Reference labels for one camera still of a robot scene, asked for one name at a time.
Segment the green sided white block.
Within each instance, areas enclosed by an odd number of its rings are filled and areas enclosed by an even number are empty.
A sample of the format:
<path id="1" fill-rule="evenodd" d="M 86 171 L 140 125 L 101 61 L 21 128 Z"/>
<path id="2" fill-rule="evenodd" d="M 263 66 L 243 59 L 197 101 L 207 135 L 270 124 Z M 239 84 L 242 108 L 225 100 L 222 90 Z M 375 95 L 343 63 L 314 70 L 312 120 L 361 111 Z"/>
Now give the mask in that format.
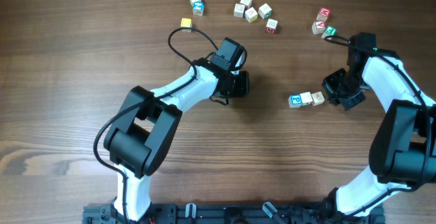
<path id="1" fill-rule="evenodd" d="M 300 98 L 303 106 L 309 106 L 313 103 L 313 98 L 310 92 L 301 93 Z"/>

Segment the blue P wooden block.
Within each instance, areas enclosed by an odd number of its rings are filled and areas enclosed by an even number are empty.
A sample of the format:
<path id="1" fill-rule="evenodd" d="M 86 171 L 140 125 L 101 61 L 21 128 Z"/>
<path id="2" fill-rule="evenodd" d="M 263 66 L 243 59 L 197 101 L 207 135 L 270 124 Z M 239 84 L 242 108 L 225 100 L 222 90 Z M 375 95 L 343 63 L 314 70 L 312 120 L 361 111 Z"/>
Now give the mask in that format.
<path id="1" fill-rule="evenodd" d="M 297 95 L 290 95 L 288 98 L 289 107 L 291 108 L 299 108 L 302 106 L 302 100 L 301 96 L 299 94 Z"/>

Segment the blue framed wooden block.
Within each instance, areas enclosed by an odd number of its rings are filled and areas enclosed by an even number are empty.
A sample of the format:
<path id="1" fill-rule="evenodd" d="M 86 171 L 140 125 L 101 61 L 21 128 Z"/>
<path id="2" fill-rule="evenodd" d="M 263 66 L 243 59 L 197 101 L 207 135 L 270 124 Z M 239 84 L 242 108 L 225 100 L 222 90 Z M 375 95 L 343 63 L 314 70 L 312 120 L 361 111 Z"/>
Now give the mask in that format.
<path id="1" fill-rule="evenodd" d="M 243 18 L 245 14 L 245 5 L 236 3 L 234 6 L 234 17 Z"/>

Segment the yellow top wooden block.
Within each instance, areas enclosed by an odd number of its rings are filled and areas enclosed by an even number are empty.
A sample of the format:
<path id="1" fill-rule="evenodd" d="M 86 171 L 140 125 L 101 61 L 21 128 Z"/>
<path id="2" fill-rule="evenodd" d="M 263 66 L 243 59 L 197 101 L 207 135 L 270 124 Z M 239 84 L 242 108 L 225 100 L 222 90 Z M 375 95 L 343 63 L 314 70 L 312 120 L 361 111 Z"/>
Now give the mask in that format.
<path id="1" fill-rule="evenodd" d="M 192 28 L 192 19 L 182 18 L 181 19 L 181 31 L 191 32 L 191 28 Z"/>

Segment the blue N wooden block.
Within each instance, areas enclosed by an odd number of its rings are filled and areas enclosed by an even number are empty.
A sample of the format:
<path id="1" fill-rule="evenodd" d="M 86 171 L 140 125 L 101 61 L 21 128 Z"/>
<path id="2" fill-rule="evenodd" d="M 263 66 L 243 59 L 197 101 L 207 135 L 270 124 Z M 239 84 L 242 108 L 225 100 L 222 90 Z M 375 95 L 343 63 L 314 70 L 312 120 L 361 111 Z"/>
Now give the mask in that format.
<path id="1" fill-rule="evenodd" d="M 193 15 L 194 16 L 203 16 L 204 14 L 204 4 L 201 1 L 193 3 Z"/>

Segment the blue D wooden block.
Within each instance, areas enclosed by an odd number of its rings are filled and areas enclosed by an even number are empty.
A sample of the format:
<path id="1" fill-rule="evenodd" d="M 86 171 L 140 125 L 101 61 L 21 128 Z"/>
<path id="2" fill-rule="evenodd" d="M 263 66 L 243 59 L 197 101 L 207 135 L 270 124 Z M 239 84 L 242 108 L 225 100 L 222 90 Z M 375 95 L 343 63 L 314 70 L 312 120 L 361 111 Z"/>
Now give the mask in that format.
<path id="1" fill-rule="evenodd" d="M 312 97 L 312 106 L 318 106 L 325 102 L 324 95 L 321 91 L 311 94 Z"/>

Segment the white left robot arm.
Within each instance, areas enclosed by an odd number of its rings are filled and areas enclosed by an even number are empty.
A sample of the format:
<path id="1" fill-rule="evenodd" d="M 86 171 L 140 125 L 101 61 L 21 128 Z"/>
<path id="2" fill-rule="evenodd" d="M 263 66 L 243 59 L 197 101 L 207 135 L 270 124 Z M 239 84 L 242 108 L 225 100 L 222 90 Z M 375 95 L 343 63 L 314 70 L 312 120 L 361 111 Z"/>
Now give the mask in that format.
<path id="1" fill-rule="evenodd" d="M 151 207 L 151 176 L 163 163 L 182 115 L 209 99 L 223 105 L 249 92 L 249 74 L 242 69 L 247 50 L 225 38 L 216 52 L 190 62 L 186 74 L 158 89 L 136 86 L 119 112 L 104 125 L 104 148 L 119 179 L 114 218 L 137 223 Z"/>

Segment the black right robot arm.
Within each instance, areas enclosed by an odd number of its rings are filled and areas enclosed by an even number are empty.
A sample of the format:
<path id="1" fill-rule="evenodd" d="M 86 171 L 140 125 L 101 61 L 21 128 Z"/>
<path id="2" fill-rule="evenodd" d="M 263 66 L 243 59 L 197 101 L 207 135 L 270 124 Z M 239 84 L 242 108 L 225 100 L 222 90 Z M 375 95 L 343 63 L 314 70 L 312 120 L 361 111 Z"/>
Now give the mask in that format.
<path id="1" fill-rule="evenodd" d="M 348 70 L 324 78 L 328 101 L 349 110 L 372 90 L 385 111 L 373 139 L 369 164 L 347 185 L 332 190 L 321 213 L 337 222 L 359 221 L 397 193 L 435 183 L 435 101 L 405 71 L 393 50 L 378 48 L 373 33 L 325 41 L 348 49 Z"/>

